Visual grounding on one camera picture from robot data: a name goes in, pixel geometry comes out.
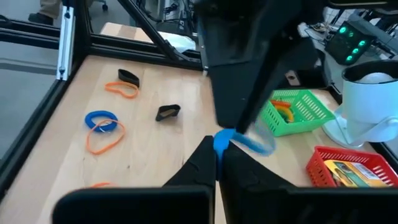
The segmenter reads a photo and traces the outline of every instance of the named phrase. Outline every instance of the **table surface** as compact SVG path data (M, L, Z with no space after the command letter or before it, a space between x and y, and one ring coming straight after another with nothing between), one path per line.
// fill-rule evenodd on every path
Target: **table surface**
M102 34L149 40L141 29L111 23ZM140 78L137 98L129 100L104 90L105 83L118 79L119 68ZM328 92L313 92L329 109L337 107ZM182 107L178 118L156 122L158 107L169 104ZM112 111L126 126L123 140L99 156L85 150L88 128L84 117L95 110ZM90 55L0 204L0 223L50 223L60 197L97 182L121 187L161 186L181 168L204 136L219 130L210 79L201 72ZM99 149L118 134L94 134L91 144ZM305 166L314 146L337 146L321 128L276 138L276 142L277 149L269 157L249 154L297 186L311 186ZM363 150L373 152L369 144ZM216 192L216 223L225 223L219 187Z

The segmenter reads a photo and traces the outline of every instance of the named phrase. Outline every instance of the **blue object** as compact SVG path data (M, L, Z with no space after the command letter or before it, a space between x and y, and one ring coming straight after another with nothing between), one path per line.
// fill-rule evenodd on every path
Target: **blue object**
M236 132L235 129L224 129L217 132L217 134L214 136L214 141L213 141L213 149L216 151L217 160L218 160L217 180L219 180L221 177L223 154L224 151L228 148L230 140L235 140L262 156L268 156L269 154L272 154L275 148L274 146L272 146L273 150L271 151L265 150L265 148L260 143L253 141L252 139L248 138L247 136L241 133Z
M118 118L109 111L93 111L88 113L85 117L85 123L90 129L93 129L96 126L96 124L93 122L93 118L98 118L98 117L105 117L115 121L118 120ZM98 133L104 133L108 131L113 131L117 126L118 124L112 121L110 124L96 127L94 131Z

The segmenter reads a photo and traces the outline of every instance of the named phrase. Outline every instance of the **red plastic basket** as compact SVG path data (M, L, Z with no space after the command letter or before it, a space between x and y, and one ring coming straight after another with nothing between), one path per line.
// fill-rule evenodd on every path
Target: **red plastic basket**
M306 170L314 186L337 187L328 168L323 163L323 161L329 159L359 162L373 171L388 186L398 187L397 174L381 155L326 146L316 146L315 152L306 166Z

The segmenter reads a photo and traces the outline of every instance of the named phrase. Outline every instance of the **green plastic basket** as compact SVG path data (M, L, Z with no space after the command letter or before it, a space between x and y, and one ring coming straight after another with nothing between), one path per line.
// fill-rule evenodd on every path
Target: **green plastic basket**
M286 123L283 117L268 102L260 112L260 118L268 125L274 136L313 131L335 115L310 90L277 90L272 100L282 100L292 104L294 122Z

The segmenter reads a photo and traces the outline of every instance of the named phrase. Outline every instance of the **yellow object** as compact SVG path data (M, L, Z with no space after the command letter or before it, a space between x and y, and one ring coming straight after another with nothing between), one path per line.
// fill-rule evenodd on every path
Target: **yellow object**
M285 114L287 116L287 119L289 120L289 122L294 122L293 113L289 108L287 108L285 106L281 106L281 105L274 105L274 106L277 111L281 111L281 112L283 112L283 114Z
M358 162L327 160L324 163L337 186L387 187L376 174Z

